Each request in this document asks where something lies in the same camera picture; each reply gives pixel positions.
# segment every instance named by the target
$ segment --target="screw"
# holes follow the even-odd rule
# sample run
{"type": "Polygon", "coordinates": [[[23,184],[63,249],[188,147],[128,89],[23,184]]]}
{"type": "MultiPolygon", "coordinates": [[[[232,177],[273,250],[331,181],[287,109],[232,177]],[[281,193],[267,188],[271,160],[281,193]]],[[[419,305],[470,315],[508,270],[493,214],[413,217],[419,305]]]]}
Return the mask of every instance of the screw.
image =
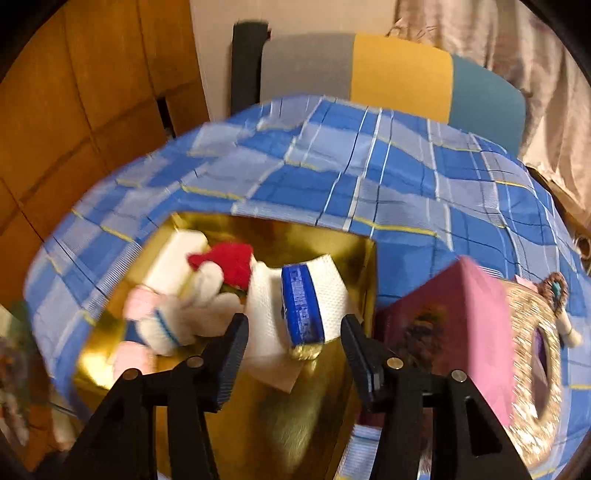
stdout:
{"type": "Polygon", "coordinates": [[[203,358],[200,356],[191,356],[187,359],[187,365],[190,368],[199,368],[203,366],[203,358]]]}
{"type": "Polygon", "coordinates": [[[125,372],[123,372],[123,378],[125,380],[134,380],[138,378],[140,371],[137,368],[128,368],[125,372]]]}
{"type": "Polygon", "coordinates": [[[388,358],[386,365],[388,365],[390,368],[393,368],[394,370],[400,370],[404,366],[404,362],[393,356],[388,358]]]}
{"type": "Polygon", "coordinates": [[[462,382],[465,382],[468,377],[467,377],[467,375],[462,370],[454,370],[452,372],[452,378],[456,382],[462,383],[462,382]]]}

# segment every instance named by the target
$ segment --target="gold box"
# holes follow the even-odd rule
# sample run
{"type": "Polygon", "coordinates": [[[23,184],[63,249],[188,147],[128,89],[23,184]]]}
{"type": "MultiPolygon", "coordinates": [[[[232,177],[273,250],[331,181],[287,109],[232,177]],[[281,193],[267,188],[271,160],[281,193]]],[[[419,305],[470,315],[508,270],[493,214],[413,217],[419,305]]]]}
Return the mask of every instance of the gold box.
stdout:
{"type": "MultiPolygon", "coordinates": [[[[149,239],[114,290],[77,365],[74,384],[94,410],[113,384],[112,355],[122,340],[122,308],[133,286],[142,283],[151,263],[175,229],[203,232],[210,245],[244,242],[257,260],[271,268],[330,254],[351,299],[371,332],[376,297],[375,245],[342,231],[203,213],[175,213],[149,239]]],[[[200,353],[204,340],[158,357],[158,370],[170,369],[200,353]]],[[[232,397],[217,414],[206,414],[219,475],[224,480],[332,480],[359,411],[340,341],[327,343],[320,356],[306,362],[291,394],[275,390],[241,371],[232,397]]],[[[157,408],[158,469],[170,475],[165,408],[157,408]]]]}

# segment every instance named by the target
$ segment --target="yellow cushion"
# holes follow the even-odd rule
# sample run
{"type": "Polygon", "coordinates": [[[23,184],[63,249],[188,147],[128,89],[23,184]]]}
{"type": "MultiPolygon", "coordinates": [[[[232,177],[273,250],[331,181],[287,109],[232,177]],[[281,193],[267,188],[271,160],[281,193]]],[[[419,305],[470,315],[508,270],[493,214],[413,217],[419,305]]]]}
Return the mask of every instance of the yellow cushion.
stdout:
{"type": "Polygon", "coordinates": [[[447,123],[452,90],[449,53],[399,38],[355,36],[351,101],[447,123]]]}

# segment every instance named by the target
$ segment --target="teal cushion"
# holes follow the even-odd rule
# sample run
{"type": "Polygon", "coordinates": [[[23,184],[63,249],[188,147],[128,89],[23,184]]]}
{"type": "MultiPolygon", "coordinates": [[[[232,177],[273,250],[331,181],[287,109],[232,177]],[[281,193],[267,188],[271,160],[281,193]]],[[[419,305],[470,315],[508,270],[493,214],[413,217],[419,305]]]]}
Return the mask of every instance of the teal cushion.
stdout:
{"type": "Polygon", "coordinates": [[[449,125],[486,138],[517,156],[525,125],[525,99],[495,73],[457,55],[453,59],[449,125]]]}

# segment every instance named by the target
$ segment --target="chair backrest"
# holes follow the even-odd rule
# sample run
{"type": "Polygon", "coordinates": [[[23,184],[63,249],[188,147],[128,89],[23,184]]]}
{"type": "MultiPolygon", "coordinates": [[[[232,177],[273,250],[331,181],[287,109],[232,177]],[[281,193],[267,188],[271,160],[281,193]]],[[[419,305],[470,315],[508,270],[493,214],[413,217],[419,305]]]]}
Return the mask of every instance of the chair backrest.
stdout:
{"type": "Polygon", "coordinates": [[[517,155],[525,100],[468,60],[399,38],[347,33],[289,35],[263,48],[261,101],[293,93],[391,108],[473,132],[517,155]]]}

